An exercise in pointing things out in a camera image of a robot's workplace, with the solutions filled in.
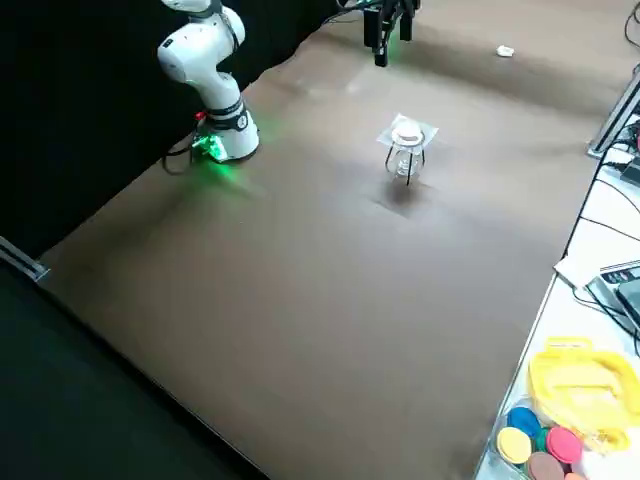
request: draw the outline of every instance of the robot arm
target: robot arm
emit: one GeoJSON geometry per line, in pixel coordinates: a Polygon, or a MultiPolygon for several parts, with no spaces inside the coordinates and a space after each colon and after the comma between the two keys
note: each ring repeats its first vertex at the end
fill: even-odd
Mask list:
{"type": "Polygon", "coordinates": [[[411,41],[413,18],[420,9],[420,3],[420,0],[381,0],[371,2],[364,9],[364,44],[373,51],[376,65],[386,67],[388,64],[389,38],[398,20],[400,39],[411,41]]]}
{"type": "Polygon", "coordinates": [[[220,145],[217,161],[243,158],[258,147],[258,130],[244,105],[235,79],[219,73],[218,64],[244,42],[245,30],[236,12],[220,0],[162,0],[189,15],[189,23],[158,47],[158,59],[173,80],[195,88],[207,108],[198,136],[220,145]]]}
{"type": "Polygon", "coordinates": [[[167,7],[178,12],[189,14],[220,13],[222,3],[220,0],[161,0],[167,7]]]}

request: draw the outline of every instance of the white lid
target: white lid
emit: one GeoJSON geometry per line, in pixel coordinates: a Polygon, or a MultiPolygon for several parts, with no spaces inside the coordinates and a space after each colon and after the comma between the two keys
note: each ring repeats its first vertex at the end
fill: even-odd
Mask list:
{"type": "Polygon", "coordinates": [[[407,119],[393,127],[391,138],[401,147],[417,147],[424,141],[424,133],[418,123],[407,119]]]}

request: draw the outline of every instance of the metal frame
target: metal frame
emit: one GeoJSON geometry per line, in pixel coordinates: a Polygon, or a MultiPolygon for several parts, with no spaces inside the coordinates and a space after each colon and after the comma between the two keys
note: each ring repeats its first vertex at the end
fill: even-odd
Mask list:
{"type": "Polygon", "coordinates": [[[620,131],[629,121],[631,115],[640,103],[640,69],[636,67],[633,78],[620,96],[618,103],[613,107],[609,117],[604,122],[596,137],[589,144],[587,154],[601,159],[607,149],[620,134],[620,131]]]}
{"type": "Polygon", "coordinates": [[[42,280],[49,269],[32,259],[9,240],[0,236],[0,259],[20,270],[34,282],[42,280]]]}
{"type": "MultiPolygon", "coordinates": [[[[384,168],[386,168],[387,172],[391,173],[391,170],[389,170],[389,160],[391,160],[391,153],[393,152],[394,147],[396,146],[396,143],[392,143],[391,146],[389,147],[389,152],[387,153],[387,158],[384,161],[384,168]]],[[[412,152],[409,156],[409,171],[407,172],[407,187],[409,186],[409,184],[411,183],[411,169],[413,168],[413,157],[414,157],[414,153],[412,152]]],[[[426,163],[426,159],[424,157],[424,147],[422,148],[422,168],[424,168],[424,165],[426,163]]]]}

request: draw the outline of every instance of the small white object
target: small white object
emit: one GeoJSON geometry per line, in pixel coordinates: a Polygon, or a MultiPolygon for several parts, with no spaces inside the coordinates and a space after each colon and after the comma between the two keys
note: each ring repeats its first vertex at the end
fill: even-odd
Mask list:
{"type": "Polygon", "coordinates": [[[499,57],[513,57],[513,54],[515,53],[515,49],[511,48],[511,47],[507,47],[506,45],[500,45],[498,48],[496,48],[496,53],[498,54],[499,57]]]}
{"type": "Polygon", "coordinates": [[[560,260],[554,269],[571,288],[584,288],[600,274],[600,265],[582,257],[569,255],[560,260]]]}

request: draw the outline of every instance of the black backdrop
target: black backdrop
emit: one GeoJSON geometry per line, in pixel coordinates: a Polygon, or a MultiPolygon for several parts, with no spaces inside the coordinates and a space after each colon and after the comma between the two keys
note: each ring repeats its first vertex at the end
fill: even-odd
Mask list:
{"type": "MultiPolygon", "coordinates": [[[[335,9],[333,0],[224,4],[247,29],[220,68],[241,88],[291,56],[335,9]]],[[[197,94],[167,79],[155,55],[185,20],[160,0],[3,5],[9,135],[0,235],[39,256],[190,131],[197,94]]]]}

